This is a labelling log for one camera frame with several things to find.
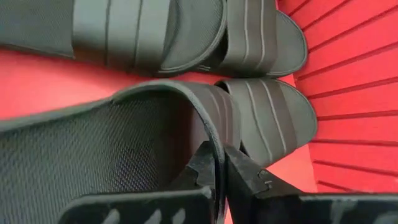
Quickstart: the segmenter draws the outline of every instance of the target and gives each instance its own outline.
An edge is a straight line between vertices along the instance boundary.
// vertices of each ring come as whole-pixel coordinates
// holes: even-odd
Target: slatwall groove
[[[311,77],[303,77],[303,79],[299,77],[296,86],[304,95],[313,97],[320,93],[387,80],[398,75],[397,58],[398,44],[391,49],[379,51],[377,54],[339,68]]]
[[[394,192],[398,187],[396,176],[380,175],[316,163],[313,164],[313,168],[315,175],[317,172],[322,174],[317,181],[329,182],[360,192],[374,192],[376,189],[382,192]]]
[[[398,172],[394,172],[391,170],[379,170],[379,169],[372,169],[372,168],[368,168],[368,167],[359,167],[359,166],[352,166],[349,164],[339,164],[336,162],[319,161],[319,160],[314,160],[313,163],[324,165],[324,166],[338,167],[338,168],[343,168],[343,169],[351,169],[351,170],[367,172],[367,173],[372,173],[372,174],[377,174],[377,175],[387,175],[387,176],[391,176],[391,177],[398,177]]]
[[[368,141],[354,139],[320,139],[315,138],[310,142],[322,144],[346,144],[352,146],[381,146],[381,147],[398,147],[397,141]]]
[[[328,45],[312,51],[308,62],[303,69],[296,73],[298,77],[308,74],[325,72],[334,67],[347,64],[345,61],[354,62],[359,55],[368,55],[383,47],[392,47],[398,43],[398,29],[393,29],[398,21],[398,7],[349,35],[340,36]]]
[[[390,110],[390,111],[377,111],[377,112],[368,112],[368,113],[355,113],[355,114],[339,114],[339,115],[331,115],[331,116],[319,116],[317,117],[318,121],[329,121],[335,119],[357,119],[357,118],[375,118],[382,116],[398,116],[398,110]]]
[[[317,114],[318,190],[398,191],[398,1],[283,2],[309,48],[294,78]]]
[[[358,192],[357,190],[349,189],[347,187],[340,186],[340,185],[337,185],[337,184],[328,183],[328,182],[322,181],[322,180],[318,180],[317,184],[318,185],[323,185],[323,186],[328,187],[328,188],[331,188],[332,191],[336,191],[337,190],[337,191],[343,191],[343,192]]]
[[[398,108],[398,82],[379,85],[344,94],[311,99],[318,117],[341,114],[390,111]]]
[[[395,124],[398,124],[398,116],[319,121],[315,137],[398,142],[398,125]]]
[[[299,26],[302,27],[302,30],[305,32],[308,28],[310,28],[311,26],[314,26],[315,24],[319,23],[320,21],[322,21],[322,19],[332,15],[334,12],[339,10],[341,7],[345,6],[350,1],[352,1],[352,0],[342,0],[341,3],[339,3],[339,4],[338,4],[339,1],[337,1],[337,0],[326,2],[327,4],[333,4],[334,3],[334,4],[337,4],[337,5],[335,5],[331,9],[326,10],[325,12],[321,13],[319,15],[319,17],[317,17],[316,19],[314,19],[312,22],[310,22],[308,24],[300,23],[300,21],[297,21],[297,22],[298,22]]]
[[[307,96],[307,98],[309,100],[314,100],[314,99],[318,99],[318,98],[323,98],[323,97],[328,97],[328,96],[333,96],[333,95],[349,93],[349,92],[352,92],[352,91],[365,90],[367,88],[374,88],[374,87],[378,87],[378,86],[393,84],[393,83],[396,83],[396,82],[398,82],[398,77],[387,78],[385,80],[378,80],[378,81],[375,81],[375,82],[359,84],[359,85],[350,86],[350,87],[347,87],[347,88],[342,88],[342,89],[339,89],[339,90],[332,90],[332,91],[328,91],[328,92],[324,92],[324,93],[310,95],[310,96]]]
[[[327,161],[356,167],[398,172],[398,163],[395,159],[391,159],[398,156],[397,147],[329,144],[322,142],[311,142],[308,146],[311,148],[311,158],[313,161]]]
[[[281,2],[278,3],[278,6],[281,11],[285,12],[287,15],[290,15],[302,4],[309,1],[311,0],[294,0],[294,1],[282,0]]]
[[[356,56],[351,57],[349,59],[346,59],[344,61],[337,62],[337,63],[334,63],[332,65],[328,65],[326,67],[320,68],[320,69],[312,71],[310,73],[301,75],[301,76],[297,77],[297,80],[303,80],[303,79],[306,79],[306,78],[310,78],[312,76],[319,75],[321,73],[325,73],[325,72],[328,72],[328,71],[333,70],[333,69],[340,68],[340,67],[345,66],[345,65],[349,65],[351,63],[357,62],[358,60],[363,60],[363,59],[366,59],[366,58],[371,57],[373,55],[382,54],[382,53],[387,52],[389,50],[395,49],[396,47],[398,47],[398,41],[397,42],[393,42],[392,44],[380,47],[378,49],[374,49],[374,50],[371,50],[369,52],[366,52],[366,53],[363,53],[363,54],[360,54],[360,55],[356,55]]]
[[[293,16],[296,12],[298,12],[300,9],[302,9],[305,5],[307,5],[310,2],[310,0],[306,0],[303,3],[301,3],[299,6],[297,6],[292,12],[289,13],[289,16]]]
[[[362,29],[377,22],[397,5],[396,0],[378,1],[377,4],[374,0],[352,0],[305,31],[308,36],[308,48],[312,49],[349,30]]]
[[[382,18],[388,16],[390,13],[396,12],[397,9],[398,9],[398,7],[395,6],[395,7],[392,7],[390,9],[386,10],[386,11],[383,11],[380,14],[377,14],[374,17],[371,17],[368,20],[365,20],[365,21],[355,25],[355,26],[353,26],[352,28],[350,28],[348,30],[345,30],[345,31],[343,31],[343,32],[341,32],[339,34],[336,34],[333,37],[331,37],[331,38],[329,38],[327,40],[324,40],[323,42],[320,42],[319,44],[316,44],[316,45],[313,45],[313,46],[309,47],[308,52],[314,52],[314,51],[316,51],[316,50],[318,50],[318,49],[320,49],[320,48],[322,48],[322,47],[324,47],[324,46],[326,46],[326,45],[328,45],[328,44],[330,44],[330,43],[332,43],[332,42],[334,42],[334,41],[336,41],[338,39],[343,38],[346,35],[352,34],[353,32],[355,32],[355,31],[357,31],[357,30],[369,25],[370,23],[377,22],[378,20],[381,20]]]

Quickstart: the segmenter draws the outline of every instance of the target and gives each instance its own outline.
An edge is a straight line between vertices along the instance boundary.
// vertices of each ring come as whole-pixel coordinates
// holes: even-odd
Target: red slatwall
[[[398,191],[398,1],[280,0],[303,29],[294,74],[319,130],[309,144],[320,192]]]

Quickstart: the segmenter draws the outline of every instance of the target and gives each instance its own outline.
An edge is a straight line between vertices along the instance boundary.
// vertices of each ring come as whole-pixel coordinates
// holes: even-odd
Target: red background
[[[268,169],[316,192],[398,191],[398,1],[281,0],[308,63],[283,78],[311,101],[315,139]],[[147,78],[0,50],[0,119],[97,100]],[[214,83],[188,73],[179,80]]]

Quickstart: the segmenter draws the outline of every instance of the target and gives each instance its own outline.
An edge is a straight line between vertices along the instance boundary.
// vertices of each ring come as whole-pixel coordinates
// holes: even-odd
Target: slide sandal
[[[3,0],[0,45],[169,77],[196,67],[226,26],[224,0]]]
[[[224,147],[239,148],[238,109],[216,86],[159,80],[0,121],[1,221],[53,224],[71,200],[86,194],[167,188],[195,153],[187,131],[192,113],[213,148],[214,216],[224,219]]]
[[[307,61],[308,49],[303,31],[286,14],[277,11],[277,59],[267,75],[282,77],[296,72]]]
[[[198,70],[235,78],[282,77],[307,60],[298,25],[273,0],[228,0],[226,33]]]
[[[242,150],[267,167],[308,143],[317,131],[317,117],[297,89],[266,78],[216,83],[237,102],[241,113]]]

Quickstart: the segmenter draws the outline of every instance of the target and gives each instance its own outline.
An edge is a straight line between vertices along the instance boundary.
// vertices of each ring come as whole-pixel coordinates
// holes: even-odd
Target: black slide sandal
[[[303,31],[288,15],[277,11],[276,22],[278,57],[267,75],[283,77],[304,66],[308,49]]]
[[[216,83],[226,90],[241,113],[242,150],[267,167],[308,143],[317,131],[310,102],[279,80],[253,78]]]
[[[225,12],[223,0],[4,0],[0,45],[170,77],[212,53]]]
[[[213,85],[159,80],[93,103],[0,121],[2,222],[56,223],[71,200],[86,194],[167,188],[195,152],[186,138],[192,113],[212,145],[214,216],[224,219],[223,148],[240,144],[236,105]]]
[[[273,0],[227,2],[227,31],[201,72],[235,78],[283,77],[303,67],[307,43],[298,25]]]

